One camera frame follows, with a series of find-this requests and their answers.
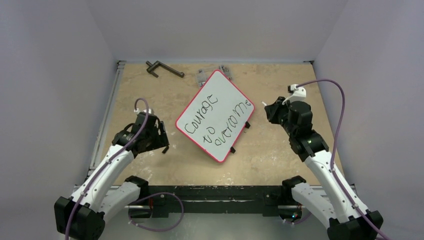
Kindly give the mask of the black marker cap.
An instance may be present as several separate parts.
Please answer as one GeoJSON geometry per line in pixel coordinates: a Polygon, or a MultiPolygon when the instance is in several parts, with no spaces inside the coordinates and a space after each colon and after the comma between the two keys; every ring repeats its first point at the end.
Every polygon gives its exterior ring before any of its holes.
{"type": "Polygon", "coordinates": [[[169,150],[169,148],[170,148],[169,146],[166,146],[166,147],[162,150],[162,153],[163,153],[163,154],[166,154],[166,153],[167,153],[167,151],[169,150]]]}

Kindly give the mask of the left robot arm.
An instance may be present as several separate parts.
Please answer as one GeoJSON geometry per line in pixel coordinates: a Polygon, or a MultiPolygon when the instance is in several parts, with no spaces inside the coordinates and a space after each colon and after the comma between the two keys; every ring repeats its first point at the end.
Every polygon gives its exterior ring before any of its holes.
{"type": "Polygon", "coordinates": [[[125,205],[149,199],[148,181],[131,176],[108,195],[121,172],[141,153],[169,148],[165,124],[156,115],[142,111],[134,123],[115,134],[106,156],[85,182],[69,197],[54,204],[56,229],[67,239],[97,240],[106,223],[125,205]]]}

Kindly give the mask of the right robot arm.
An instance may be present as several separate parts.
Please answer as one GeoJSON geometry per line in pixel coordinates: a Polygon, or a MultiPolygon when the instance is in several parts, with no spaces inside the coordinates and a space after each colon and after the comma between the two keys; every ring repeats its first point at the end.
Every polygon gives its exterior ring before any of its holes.
{"type": "Polygon", "coordinates": [[[326,193],[322,197],[301,176],[282,182],[280,196],[288,204],[306,207],[326,228],[330,240],[375,240],[384,220],[359,199],[340,170],[331,163],[332,153],[323,137],[313,129],[311,106],[280,96],[264,107],[271,124],[283,127],[293,152],[311,170],[326,193]]]}

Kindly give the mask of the red framed whiteboard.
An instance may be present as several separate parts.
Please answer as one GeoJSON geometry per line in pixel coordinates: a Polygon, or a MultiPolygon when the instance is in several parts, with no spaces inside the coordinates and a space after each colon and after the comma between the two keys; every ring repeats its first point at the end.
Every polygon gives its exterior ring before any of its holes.
{"type": "Polygon", "coordinates": [[[175,127],[223,163],[255,111],[254,103],[215,70],[175,121],[175,127]]]}

